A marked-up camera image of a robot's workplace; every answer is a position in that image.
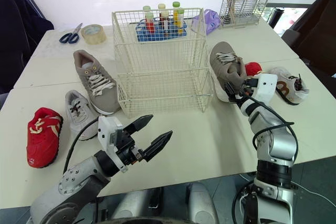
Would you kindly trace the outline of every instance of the scissors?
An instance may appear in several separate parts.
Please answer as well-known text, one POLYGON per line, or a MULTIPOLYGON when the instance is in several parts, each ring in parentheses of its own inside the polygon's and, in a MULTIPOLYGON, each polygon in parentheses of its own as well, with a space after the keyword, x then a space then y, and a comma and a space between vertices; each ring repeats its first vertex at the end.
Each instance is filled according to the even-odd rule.
POLYGON ((69 42, 69 44, 76 43, 78 41, 78 39, 79 39, 78 32, 79 32, 79 30, 80 30, 80 28, 81 28, 82 25, 83 25, 83 23, 80 23, 72 33, 64 34, 59 39, 59 42, 61 42, 63 44, 65 44, 67 42, 69 42))

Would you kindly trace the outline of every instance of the purple plastic bag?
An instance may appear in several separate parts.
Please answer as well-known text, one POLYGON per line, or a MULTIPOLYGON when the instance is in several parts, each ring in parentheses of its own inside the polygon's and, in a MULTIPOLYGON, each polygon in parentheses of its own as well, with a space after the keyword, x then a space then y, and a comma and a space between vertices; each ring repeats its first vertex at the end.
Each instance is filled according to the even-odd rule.
MULTIPOLYGON (((211 33, 213 30, 215 30, 221 24, 219 15, 214 10, 206 9, 204 11, 204 18, 205 18, 207 35, 211 33)), ((191 25, 192 31, 197 31, 198 21, 199 21, 199 15, 193 18, 193 22, 191 25)))

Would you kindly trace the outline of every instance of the floor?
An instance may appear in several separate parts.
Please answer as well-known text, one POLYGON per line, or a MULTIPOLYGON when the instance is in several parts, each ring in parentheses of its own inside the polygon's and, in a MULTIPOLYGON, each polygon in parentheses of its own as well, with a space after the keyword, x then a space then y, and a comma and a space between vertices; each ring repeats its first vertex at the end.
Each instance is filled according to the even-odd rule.
MULTIPOLYGON (((298 164, 293 167, 293 181, 307 189, 320 193, 332 202, 336 202, 336 156, 318 161, 298 164)), ((201 181, 208 189, 215 204, 219 223, 231 224, 231 204, 236 191, 245 183, 239 175, 212 178, 201 181)), ((185 190, 187 184, 167 186, 164 188, 164 202, 161 216, 186 219, 187 205, 185 190)), ((99 209, 113 209, 121 201, 123 195, 105 197, 99 209)), ((294 202, 295 224, 335 223, 336 209, 325 199, 298 189, 294 202)), ((94 204, 88 204, 77 220, 84 218, 80 224, 90 224, 94 213, 94 204)), ((239 208, 236 208, 238 223, 242 223, 239 208)), ((29 218, 29 207, 0 209, 0 223, 25 224, 29 218)))

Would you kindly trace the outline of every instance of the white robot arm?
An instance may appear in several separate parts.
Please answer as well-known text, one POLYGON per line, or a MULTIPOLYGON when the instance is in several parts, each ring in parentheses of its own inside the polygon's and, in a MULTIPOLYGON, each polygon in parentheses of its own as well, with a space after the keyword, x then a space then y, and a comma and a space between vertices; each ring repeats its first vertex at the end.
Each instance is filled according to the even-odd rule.
POLYGON ((234 95, 229 84, 226 87, 230 99, 248 116, 255 134, 253 145, 257 150, 258 166, 247 197, 246 224, 293 223, 291 169, 298 153, 298 142, 290 127, 293 123, 286 122, 267 105, 276 84, 276 75, 262 73, 247 80, 239 95, 234 95))
POLYGON ((93 201, 110 177, 127 171, 127 165, 151 160, 172 136, 172 131, 157 137, 144 151, 131 135, 145 127, 153 115, 142 116, 123 128, 115 117, 98 118, 98 139, 104 151, 66 170, 62 179, 38 197, 30 207, 33 224, 70 224, 79 211, 93 201))

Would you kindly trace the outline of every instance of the white shoelace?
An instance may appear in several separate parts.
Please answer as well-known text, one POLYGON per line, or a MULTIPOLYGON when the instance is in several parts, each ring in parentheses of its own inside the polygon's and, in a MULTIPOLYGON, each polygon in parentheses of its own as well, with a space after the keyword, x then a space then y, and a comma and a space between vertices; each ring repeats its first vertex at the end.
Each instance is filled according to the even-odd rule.
POLYGON ((36 130, 33 130, 33 128, 30 127, 30 128, 29 128, 30 132, 31 132, 32 134, 39 134, 39 133, 41 133, 41 132, 42 132, 42 127, 39 128, 39 126, 41 126, 42 124, 44 124, 44 122, 41 122, 41 118, 39 118, 39 119, 37 120, 37 122, 35 123, 35 129, 36 129, 36 130))
POLYGON ((223 64, 226 64, 228 62, 231 62, 237 59, 237 56, 234 52, 229 52, 227 54, 218 52, 216 53, 216 55, 217 55, 217 59, 223 64))
POLYGON ((101 73, 89 77, 90 89, 93 96, 102 95, 103 89, 112 89, 115 84, 102 76, 101 73))

